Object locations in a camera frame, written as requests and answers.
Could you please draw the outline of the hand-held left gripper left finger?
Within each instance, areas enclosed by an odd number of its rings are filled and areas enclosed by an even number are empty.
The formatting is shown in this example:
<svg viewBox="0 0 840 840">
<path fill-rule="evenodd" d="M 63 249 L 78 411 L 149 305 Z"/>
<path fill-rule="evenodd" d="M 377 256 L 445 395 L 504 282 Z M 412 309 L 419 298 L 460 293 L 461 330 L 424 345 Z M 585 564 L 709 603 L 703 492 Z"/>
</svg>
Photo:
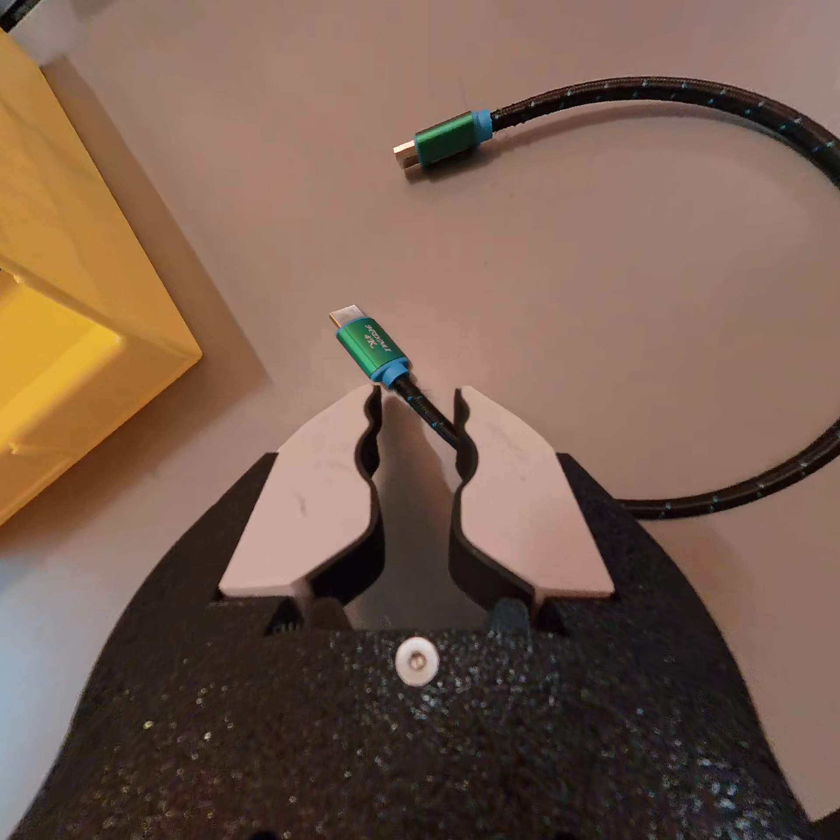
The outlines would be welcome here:
<svg viewBox="0 0 840 840">
<path fill-rule="evenodd" d="M 279 447 L 220 582 L 228 597 L 352 601 L 385 566 L 382 391 L 363 385 Z"/>
</svg>

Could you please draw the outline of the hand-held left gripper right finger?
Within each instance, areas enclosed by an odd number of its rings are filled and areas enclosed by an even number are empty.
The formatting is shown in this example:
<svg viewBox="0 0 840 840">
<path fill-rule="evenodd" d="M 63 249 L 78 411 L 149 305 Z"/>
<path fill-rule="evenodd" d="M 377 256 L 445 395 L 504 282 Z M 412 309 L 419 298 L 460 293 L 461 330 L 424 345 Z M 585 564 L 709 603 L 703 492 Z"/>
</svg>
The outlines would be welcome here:
<svg viewBox="0 0 840 840">
<path fill-rule="evenodd" d="M 485 610 L 609 599 L 613 579 L 553 447 L 472 386 L 455 394 L 459 484 L 448 571 Z"/>
</svg>

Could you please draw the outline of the black braided cable green plugs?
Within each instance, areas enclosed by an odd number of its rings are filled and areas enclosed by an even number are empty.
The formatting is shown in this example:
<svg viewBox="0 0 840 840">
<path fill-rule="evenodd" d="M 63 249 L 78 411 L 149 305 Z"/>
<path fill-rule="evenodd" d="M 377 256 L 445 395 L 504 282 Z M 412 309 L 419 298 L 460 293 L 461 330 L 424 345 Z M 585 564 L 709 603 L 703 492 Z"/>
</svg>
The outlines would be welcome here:
<svg viewBox="0 0 840 840">
<path fill-rule="evenodd" d="M 839 140 L 820 123 L 757 92 L 712 80 L 687 77 L 615 77 L 561 87 L 493 111 L 470 110 L 416 133 L 397 145 L 394 156 L 405 170 L 423 171 L 470 153 L 495 134 L 556 112 L 598 103 L 672 102 L 721 112 L 781 140 L 838 187 Z M 408 356 L 382 325 L 357 306 L 330 313 L 336 338 L 372 383 L 394 391 L 452 447 L 455 426 L 413 381 Z M 748 506 L 770 497 L 827 466 L 839 456 L 838 421 L 802 451 L 737 484 L 687 497 L 620 500 L 637 520 L 700 518 Z"/>
</svg>

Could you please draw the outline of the yellow plastic bin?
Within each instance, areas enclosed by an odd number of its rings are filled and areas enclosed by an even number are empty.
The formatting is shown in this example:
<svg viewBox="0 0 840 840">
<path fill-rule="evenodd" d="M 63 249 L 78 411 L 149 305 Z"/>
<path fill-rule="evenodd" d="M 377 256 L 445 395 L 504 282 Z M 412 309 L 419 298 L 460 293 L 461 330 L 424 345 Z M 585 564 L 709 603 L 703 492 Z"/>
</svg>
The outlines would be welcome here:
<svg viewBox="0 0 840 840">
<path fill-rule="evenodd" d="M 36 63 L 1 44 L 1 522 L 202 351 Z"/>
</svg>

